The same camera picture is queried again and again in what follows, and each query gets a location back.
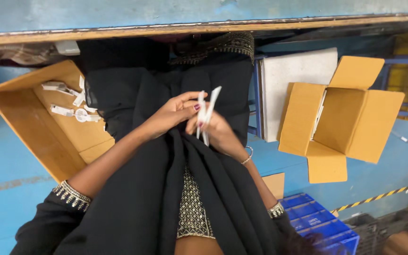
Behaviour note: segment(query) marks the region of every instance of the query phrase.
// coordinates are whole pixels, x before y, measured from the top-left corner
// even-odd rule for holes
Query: peeling paint
[[[51,176],[34,176],[30,178],[16,179],[16,180],[0,183],[0,191],[12,189],[12,188],[15,188],[21,185],[25,185],[25,184],[41,183],[41,182],[47,182],[47,181],[52,181],[52,180],[53,180],[53,177]]]

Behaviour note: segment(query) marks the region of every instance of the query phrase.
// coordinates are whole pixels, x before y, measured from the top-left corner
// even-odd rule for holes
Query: blue wall
[[[0,0],[0,32],[408,13],[408,0]]]
[[[0,68],[0,82],[28,72],[26,68]],[[408,138],[408,122],[396,120],[393,130]],[[357,202],[408,186],[408,143],[390,135],[377,165],[348,159],[348,181],[308,183],[306,159],[277,150],[278,142],[266,143],[249,135],[253,161],[263,176],[285,172],[285,195],[307,192],[327,209]],[[15,244],[17,229],[35,214],[40,203],[56,185],[0,116],[0,254],[8,254]],[[346,209],[340,218],[358,212],[378,217],[405,208],[408,193]]]

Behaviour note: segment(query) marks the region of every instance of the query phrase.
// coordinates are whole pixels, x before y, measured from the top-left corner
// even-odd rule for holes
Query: blue plastic crate
[[[355,255],[359,235],[308,194],[293,195],[278,201],[301,236],[320,233],[322,241],[316,245],[323,247],[329,254]]]

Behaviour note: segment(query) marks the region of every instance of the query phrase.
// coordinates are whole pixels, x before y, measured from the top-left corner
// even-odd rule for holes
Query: black chiffon fabric
[[[93,47],[80,49],[89,56]],[[89,57],[83,62],[93,61]],[[250,57],[211,53],[197,65],[168,72],[123,59],[99,65],[85,70],[87,103],[99,109],[116,141],[169,98],[186,91],[210,95],[222,86],[215,110],[246,145]],[[224,254],[283,254],[286,239],[296,235],[287,214],[271,219],[247,169],[185,134],[184,125],[141,146],[107,180],[85,214],[50,194],[38,205],[36,217],[20,228],[12,254],[174,254],[186,161]]]

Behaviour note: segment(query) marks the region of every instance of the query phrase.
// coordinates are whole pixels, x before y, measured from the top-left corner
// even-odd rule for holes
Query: woman
[[[143,50],[125,49],[133,55],[116,63],[84,60],[87,104],[116,144],[37,206],[12,254],[314,254],[244,148],[251,35],[216,38],[167,71],[149,68],[165,68],[159,55],[136,61]],[[199,123],[199,91],[218,86],[219,114]],[[192,136],[198,126],[210,148]]]

